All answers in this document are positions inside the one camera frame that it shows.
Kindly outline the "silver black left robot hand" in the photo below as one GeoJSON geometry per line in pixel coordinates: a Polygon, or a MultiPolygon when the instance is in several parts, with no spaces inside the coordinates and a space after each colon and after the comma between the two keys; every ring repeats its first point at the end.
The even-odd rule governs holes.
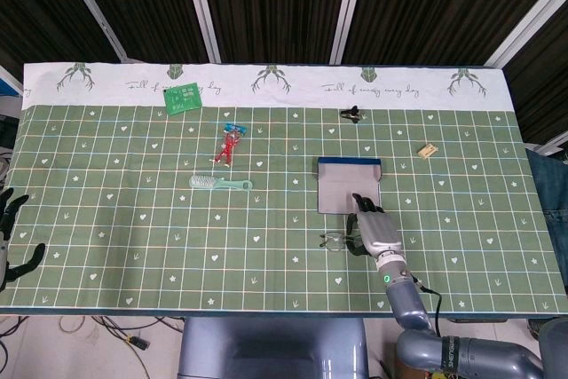
{"type": "Polygon", "coordinates": [[[8,262],[9,244],[16,215],[29,199],[29,195],[24,194],[10,201],[13,193],[13,188],[8,188],[1,193],[1,291],[5,290],[8,283],[33,272],[42,262],[46,250],[45,244],[39,243],[35,247],[32,257],[26,263],[10,267],[8,262]]]}

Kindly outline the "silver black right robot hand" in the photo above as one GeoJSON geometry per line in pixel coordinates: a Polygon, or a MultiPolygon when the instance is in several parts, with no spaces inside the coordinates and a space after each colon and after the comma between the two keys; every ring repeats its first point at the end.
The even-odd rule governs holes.
{"type": "Polygon", "coordinates": [[[382,253],[402,252],[402,239],[390,216],[374,202],[353,193],[358,211],[346,221],[345,246],[354,256],[378,258],[382,253]]]}

